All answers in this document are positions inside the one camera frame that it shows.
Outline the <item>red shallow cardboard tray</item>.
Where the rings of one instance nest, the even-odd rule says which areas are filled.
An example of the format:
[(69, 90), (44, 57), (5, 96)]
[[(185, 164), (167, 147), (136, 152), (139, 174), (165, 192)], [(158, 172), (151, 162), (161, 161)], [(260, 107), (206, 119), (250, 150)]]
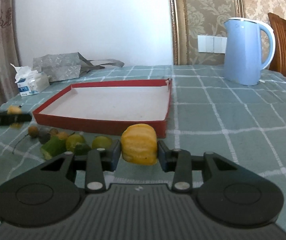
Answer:
[(69, 85), (33, 111), (39, 125), (122, 135), (133, 124), (166, 137), (172, 80), (119, 80)]

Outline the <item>wooden headboard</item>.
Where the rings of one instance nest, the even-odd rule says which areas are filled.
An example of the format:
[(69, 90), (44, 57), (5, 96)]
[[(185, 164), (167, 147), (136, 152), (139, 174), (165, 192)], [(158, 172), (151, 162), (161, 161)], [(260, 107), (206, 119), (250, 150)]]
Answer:
[(271, 12), (268, 18), (276, 39), (276, 51), (269, 69), (286, 77), (286, 20)]

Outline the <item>yellow peeled fruit chunk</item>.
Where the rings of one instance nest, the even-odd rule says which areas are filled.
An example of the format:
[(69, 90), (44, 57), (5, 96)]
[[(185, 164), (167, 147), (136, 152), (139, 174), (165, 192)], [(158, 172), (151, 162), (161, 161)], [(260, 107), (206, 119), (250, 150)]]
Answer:
[(155, 165), (157, 163), (157, 134), (147, 124), (129, 126), (121, 136), (122, 158), (133, 164)]

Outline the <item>yellow fruit wedge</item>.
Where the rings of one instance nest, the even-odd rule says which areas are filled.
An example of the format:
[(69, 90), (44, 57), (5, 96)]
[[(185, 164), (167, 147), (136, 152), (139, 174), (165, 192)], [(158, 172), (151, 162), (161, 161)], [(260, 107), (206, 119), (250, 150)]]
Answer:
[[(22, 109), (20, 106), (10, 105), (7, 109), (7, 114), (22, 114)], [(14, 123), (10, 125), (10, 128), (20, 129), (22, 126), (20, 123)]]

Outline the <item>white blue tissue pack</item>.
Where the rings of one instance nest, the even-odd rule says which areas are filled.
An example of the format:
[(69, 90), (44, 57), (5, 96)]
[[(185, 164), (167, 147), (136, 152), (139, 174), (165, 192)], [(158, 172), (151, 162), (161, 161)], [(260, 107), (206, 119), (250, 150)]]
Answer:
[(32, 70), (29, 66), (17, 67), (12, 63), (10, 65), (16, 71), (15, 84), (20, 96), (40, 94), (50, 86), (49, 78), (44, 72)]

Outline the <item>dark green cucumber end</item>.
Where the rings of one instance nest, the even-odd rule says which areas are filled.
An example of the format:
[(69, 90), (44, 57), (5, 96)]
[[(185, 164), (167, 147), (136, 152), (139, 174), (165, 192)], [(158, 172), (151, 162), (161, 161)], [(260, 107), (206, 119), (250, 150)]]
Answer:
[(87, 155), (91, 151), (91, 147), (86, 143), (78, 142), (74, 148), (75, 155)]

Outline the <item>green checked tablecloth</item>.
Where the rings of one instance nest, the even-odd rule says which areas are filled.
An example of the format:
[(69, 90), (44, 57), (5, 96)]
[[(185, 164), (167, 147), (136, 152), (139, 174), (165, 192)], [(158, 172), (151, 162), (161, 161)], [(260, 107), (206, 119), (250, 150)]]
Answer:
[[(223, 78), (221, 66), (132, 66), (94, 70), (84, 76), (52, 83), (33, 96), (19, 94), (0, 107), (21, 106), (32, 112), (73, 83), (172, 78), (172, 99), (165, 143), (192, 155), (212, 151), (277, 184), (284, 206), (277, 220), (286, 231), (286, 78), (263, 70), (255, 86), (242, 86)], [(37, 139), (22, 128), (0, 127), (0, 185), (41, 164), (44, 159)], [(116, 171), (105, 172), (110, 183), (167, 183), (173, 173), (159, 164), (140, 166), (121, 158)]]

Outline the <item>grey patterned gift bag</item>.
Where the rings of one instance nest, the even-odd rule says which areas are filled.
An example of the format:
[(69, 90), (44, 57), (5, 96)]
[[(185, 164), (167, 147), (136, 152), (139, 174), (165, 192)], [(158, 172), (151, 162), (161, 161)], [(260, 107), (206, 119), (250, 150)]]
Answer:
[(79, 78), (83, 73), (105, 68), (122, 68), (125, 64), (115, 59), (88, 60), (79, 52), (48, 54), (33, 59), (32, 70), (47, 75), (49, 82)]

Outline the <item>small orange brown fruit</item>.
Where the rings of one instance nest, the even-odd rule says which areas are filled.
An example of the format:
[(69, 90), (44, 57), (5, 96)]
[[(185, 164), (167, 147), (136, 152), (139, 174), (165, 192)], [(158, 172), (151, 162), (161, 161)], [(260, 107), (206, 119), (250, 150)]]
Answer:
[(31, 125), (28, 127), (28, 134), (31, 138), (37, 138), (39, 136), (39, 129), (37, 126)]

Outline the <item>dark skinned root piece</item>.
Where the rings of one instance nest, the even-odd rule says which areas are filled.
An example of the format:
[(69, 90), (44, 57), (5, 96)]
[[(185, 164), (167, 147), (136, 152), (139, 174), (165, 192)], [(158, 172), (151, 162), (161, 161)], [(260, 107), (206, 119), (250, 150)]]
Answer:
[(50, 141), (50, 139), (57, 135), (58, 130), (55, 128), (41, 128), (39, 130), (39, 142), (41, 143), (41, 145), (44, 145), (45, 143), (47, 143), (48, 141)]

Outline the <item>green round fruit right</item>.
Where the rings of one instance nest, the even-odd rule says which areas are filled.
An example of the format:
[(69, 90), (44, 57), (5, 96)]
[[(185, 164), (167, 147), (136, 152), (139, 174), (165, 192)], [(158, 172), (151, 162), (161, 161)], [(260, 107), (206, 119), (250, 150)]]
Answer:
[(91, 148), (92, 149), (97, 149), (97, 148), (108, 149), (110, 148), (112, 143), (113, 143), (113, 140), (110, 137), (97, 136), (93, 139), (91, 143)]

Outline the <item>green round fruit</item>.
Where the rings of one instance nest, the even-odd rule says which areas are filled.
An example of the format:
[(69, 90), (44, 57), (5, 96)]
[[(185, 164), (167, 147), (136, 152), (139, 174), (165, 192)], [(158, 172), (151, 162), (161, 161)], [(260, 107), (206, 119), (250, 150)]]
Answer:
[(72, 134), (66, 139), (66, 150), (68, 152), (74, 152), (77, 144), (86, 143), (86, 139), (80, 134)]
[(113, 143), (113, 140), (110, 137), (97, 136), (93, 139), (91, 143), (91, 148), (92, 149), (97, 149), (97, 148), (108, 149), (110, 148), (112, 143)]

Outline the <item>white wall switch panel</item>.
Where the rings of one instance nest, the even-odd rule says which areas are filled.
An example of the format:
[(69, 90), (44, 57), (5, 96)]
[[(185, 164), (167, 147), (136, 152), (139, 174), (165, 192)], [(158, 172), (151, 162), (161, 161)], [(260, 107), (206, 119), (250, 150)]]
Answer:
[(198, 35), (197, 42), (199, 53), (225, 54), (226, 37)]

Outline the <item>light blue electric kettle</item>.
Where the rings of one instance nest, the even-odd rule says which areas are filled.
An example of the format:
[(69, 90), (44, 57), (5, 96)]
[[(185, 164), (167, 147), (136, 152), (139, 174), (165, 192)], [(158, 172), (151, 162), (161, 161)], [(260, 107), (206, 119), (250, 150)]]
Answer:
[[(229, 18), (224, 23), (227, 42), (224, 58), (224, 77), (245, 86), (259, 83), (261, 71), (267, 68), (276, 51), (276, 38), (270, 25), (242, 17)], [(262, 35), (269, 39), (269, 52), (262, 61)]]

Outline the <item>green round fruit left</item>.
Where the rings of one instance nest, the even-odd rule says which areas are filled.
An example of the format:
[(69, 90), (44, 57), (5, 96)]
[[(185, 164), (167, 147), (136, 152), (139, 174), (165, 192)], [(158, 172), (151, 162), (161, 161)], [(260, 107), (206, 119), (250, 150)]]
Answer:
[(86, 139), (80, 134), (72, 134), (66, 139), (66, 150), (68, 152), (74, 152), (77, 144), (86, 143)]

